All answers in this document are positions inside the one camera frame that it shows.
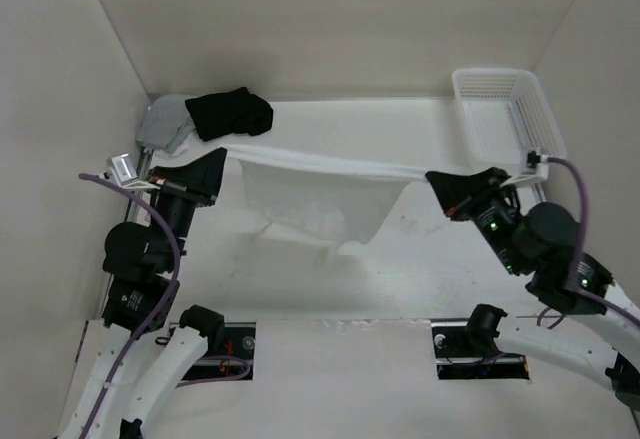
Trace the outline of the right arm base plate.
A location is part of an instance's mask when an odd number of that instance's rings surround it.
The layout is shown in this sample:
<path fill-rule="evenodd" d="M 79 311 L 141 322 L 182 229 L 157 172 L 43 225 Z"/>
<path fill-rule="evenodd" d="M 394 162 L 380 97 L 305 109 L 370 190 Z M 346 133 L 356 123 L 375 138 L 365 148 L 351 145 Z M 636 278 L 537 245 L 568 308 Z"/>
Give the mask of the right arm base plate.
<path fill-rule="evenodd" d="M 431 335 L 439 380 L 529 380 L 527 360 L 471 342 L 465 320 L 433 321 Z"/>

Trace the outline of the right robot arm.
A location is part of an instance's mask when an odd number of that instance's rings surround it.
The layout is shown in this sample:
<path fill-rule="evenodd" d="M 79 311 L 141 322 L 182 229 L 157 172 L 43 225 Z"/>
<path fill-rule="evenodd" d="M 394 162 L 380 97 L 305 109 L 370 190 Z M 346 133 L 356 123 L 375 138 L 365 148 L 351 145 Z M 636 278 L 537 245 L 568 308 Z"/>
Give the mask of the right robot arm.
<path fill-rule="evenodd" d="M 426 180 L 449 220 L 473 223 L 508 274 L 529 277 L 528 293 L 603 342 L 566 338 L 479 304 L 464 328 L 466 347 L 486 359 L 502 353 L 536 357 L 592 380 L 637 410 L 638 309 L 595 258 L 574 258 L 579 224 L 571 214 L 551 202 L 522 212 L 514 178 L 498 168 L 472 175 L 430 171 Z"/>

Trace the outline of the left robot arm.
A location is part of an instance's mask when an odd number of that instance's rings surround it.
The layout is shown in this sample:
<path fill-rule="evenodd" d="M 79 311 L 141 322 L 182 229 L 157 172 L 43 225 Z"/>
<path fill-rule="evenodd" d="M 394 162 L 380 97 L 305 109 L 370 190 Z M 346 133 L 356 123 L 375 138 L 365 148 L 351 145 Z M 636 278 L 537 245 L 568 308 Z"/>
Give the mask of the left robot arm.
<path fill-rule="evenodd" d="M 181 167 L 155 167 L 141 179 L 116 156 L 103 175 L 81 174 L 146 210 L 148 225 L 124 221 L 105 243 L 112 277 L 101 316 L 101 345 L 63 438 L 142 438 L 187 370 L 224 346 L 224 318 L 201 306 L 182 316 L 175 336 L 147 360 L 180 283 L 181 259 L 195 211 L 215 204 L 227 151 L 218 148 Z"/>

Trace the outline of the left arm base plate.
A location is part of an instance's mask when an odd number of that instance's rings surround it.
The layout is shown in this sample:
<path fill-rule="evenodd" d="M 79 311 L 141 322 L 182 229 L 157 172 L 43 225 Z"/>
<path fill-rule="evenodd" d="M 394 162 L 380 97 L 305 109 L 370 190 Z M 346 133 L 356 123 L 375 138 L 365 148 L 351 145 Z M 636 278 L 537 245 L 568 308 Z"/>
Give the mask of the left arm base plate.
<path fill-rule="evenodd" d="M 227 322 L 223 339 L 209 344 L 207 352 L 187 370 L 183 381 L 231 378 L 244 372 L 245 363 L 249 372 L 243 380 L 251 380 L 256 331 L 255 322 Z"/>

